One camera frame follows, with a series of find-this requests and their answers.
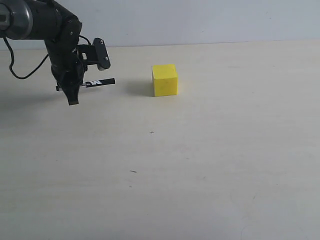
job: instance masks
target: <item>white wall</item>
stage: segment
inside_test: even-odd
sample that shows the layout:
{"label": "white wall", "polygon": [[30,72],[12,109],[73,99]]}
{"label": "white wall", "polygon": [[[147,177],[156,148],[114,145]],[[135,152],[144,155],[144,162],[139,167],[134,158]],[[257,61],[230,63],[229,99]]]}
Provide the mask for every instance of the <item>white wall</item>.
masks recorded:
{"label": "white wall", "polygon": [[[58,0],[109,46],[319,38],[319,0]],[[15,48],[42,48],[17,41]]]}

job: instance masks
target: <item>table surface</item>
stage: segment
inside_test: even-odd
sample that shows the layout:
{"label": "table surface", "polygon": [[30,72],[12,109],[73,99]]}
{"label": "table surface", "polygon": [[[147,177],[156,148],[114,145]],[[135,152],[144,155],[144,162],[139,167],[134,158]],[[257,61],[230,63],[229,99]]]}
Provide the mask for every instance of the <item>table surface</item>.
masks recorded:
{"label": "table surface", "polygon": [[[44,50],[16,51],[30,72]],[[110,48],[69,107],[0,52],[2,240],[320,239],[320,40]],[[152,97],[152,65],[179,95]]]}

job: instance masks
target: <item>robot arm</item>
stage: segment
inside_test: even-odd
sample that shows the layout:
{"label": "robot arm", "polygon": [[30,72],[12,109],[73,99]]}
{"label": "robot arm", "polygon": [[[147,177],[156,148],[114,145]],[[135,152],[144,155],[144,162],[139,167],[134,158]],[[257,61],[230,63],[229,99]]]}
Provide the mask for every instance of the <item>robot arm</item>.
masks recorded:
{"label": "robot arm", "polygon": [[78,104],[88,65],[110,68],[105,43],[78,45],[82,23],[54,0],[0,0],[0,37],[12,40],[44,40],[51,71],[69,105]]}

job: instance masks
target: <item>wire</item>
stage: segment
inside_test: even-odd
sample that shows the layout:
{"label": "wire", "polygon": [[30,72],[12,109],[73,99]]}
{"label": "wire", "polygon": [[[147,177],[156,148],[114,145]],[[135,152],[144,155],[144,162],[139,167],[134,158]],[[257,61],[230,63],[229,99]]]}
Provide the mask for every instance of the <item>wire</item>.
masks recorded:
{"label": "wire", "polygon": [[79,38],[82,38],[82,39],[86,40],[86,41],[88,42],[88,44],[91,45],[91,42],[90,42],[89,39],[86,38],[85,36],[81,36],[81,35],[80,35]]}
{"label": "wire", "polygon": [[39,68],[41,68],[41,66],[45,63],[45,61],[47,60],[47,58],[49,57],[49,54],[47,54],[44,59],[41,61],[41,63],[32,71],[30,72],[27,76],[18,76],[15,71],[13,70],[13,66],[15,64],[15,53],[14,50],[12,49],[12,47],[10,46],[8,40],[6,37],[3,38],[5,45],[8,47],[10,55],[11,55],[11,63],[9,66],[10,72],[12,73],[13,76],[15,76],[17,79],[21,79],[21,80],[25,80],[27,78],[29,78],[31,75],[33,75],[36,71],[39,70]]}

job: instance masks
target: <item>yellow cube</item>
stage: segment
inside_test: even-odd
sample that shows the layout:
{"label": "yellow cube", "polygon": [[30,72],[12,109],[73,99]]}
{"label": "yellow cube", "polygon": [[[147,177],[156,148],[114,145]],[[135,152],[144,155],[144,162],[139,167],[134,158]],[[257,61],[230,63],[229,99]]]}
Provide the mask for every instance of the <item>yellow cube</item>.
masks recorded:
{"label": "yellow cube", "polygon": [[154,96],[178,95],[178,73],[174,64],[152,67]]}

